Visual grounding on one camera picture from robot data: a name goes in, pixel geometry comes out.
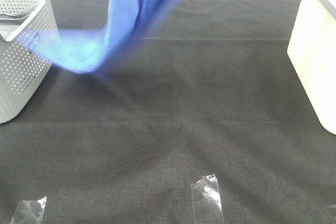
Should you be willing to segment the cream storage box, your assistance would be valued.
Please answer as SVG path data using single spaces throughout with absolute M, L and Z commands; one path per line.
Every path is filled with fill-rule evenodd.
M 335 133 L 335 0 L 301 0 L 287 54 L 321 123 Z

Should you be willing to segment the clear tape strip left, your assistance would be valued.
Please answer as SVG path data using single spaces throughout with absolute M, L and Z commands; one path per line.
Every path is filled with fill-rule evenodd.
M 39 200 L 20 200 L 13 213 L 10 224 L 41 224 L 47 197 Z

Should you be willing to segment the blue microfibre towel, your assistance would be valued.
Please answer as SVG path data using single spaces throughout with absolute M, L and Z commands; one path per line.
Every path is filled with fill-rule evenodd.
M 103 29 L 62 29 L 59 39 L 40 42 L 33 52 L 74 73 L 95 72 L 154 31 L 177 1 L 109 0 Z

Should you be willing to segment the clear tape strip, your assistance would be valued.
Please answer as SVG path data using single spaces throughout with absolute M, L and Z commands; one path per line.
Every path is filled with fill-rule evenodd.
M 47 197 L 39 200 L 20 200 L 13 213 L 10 224 L 41 224 Z
M 195 224 L 223 224 L 223 212 L 218 180 L 215 174 L 202 176 L 191 184 L 193 219 Z

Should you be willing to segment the clear tape strip centre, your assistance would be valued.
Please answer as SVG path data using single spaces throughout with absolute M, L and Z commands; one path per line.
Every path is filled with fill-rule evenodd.
M 202 176 L 191 184 L 193 219 L 195 224 L 223 224 L 223 212 L 218 180 L 215 174 Z

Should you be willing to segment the black table cloth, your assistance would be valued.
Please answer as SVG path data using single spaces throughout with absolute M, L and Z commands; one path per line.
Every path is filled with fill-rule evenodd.
M 287 56 L 300 0 L 181 0 L 99 74 L 53 66 L 1 125 L 1 223 L 193 223 L 218 179 L 226 223 L 335 223 L 335 136 Z

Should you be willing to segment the grey perforated laundry basket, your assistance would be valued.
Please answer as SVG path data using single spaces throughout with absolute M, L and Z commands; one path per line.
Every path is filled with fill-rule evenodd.
M 37 47 L 58 38 L 50 0 L 1 0 L 1 123 L 21 112 L 50 69 Z

